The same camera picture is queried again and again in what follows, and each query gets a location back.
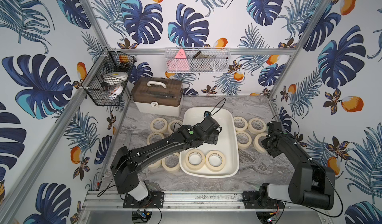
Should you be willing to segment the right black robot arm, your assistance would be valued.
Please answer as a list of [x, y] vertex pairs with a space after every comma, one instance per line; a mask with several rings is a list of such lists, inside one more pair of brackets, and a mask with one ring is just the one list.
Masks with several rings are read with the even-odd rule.
[[269, 122], [262, 141], [266, 152], [276, 158], [285, 155], [294, 168], [288, 185], [263, 184], [264, 197], [310, 208], [330, 210], [334, 205], [335, 173], [310, 157], [297, 139], [283, 131], [280, 122]]

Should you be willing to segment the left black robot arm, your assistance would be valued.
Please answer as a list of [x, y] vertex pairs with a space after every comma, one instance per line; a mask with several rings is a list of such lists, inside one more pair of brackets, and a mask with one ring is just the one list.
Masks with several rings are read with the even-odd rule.
[[205, 117], [195, 125], [181, 125], [170, 136], [155, 143], [131, 149], [120, 148], [110, 165], [118, 194], [128, 194], [136, 201], [149, 196], [147, 186], [138, 174], [149, 165], [177, 152], [198, 148], [203, 144], [216, 145], [222, 127], [212, 117]]

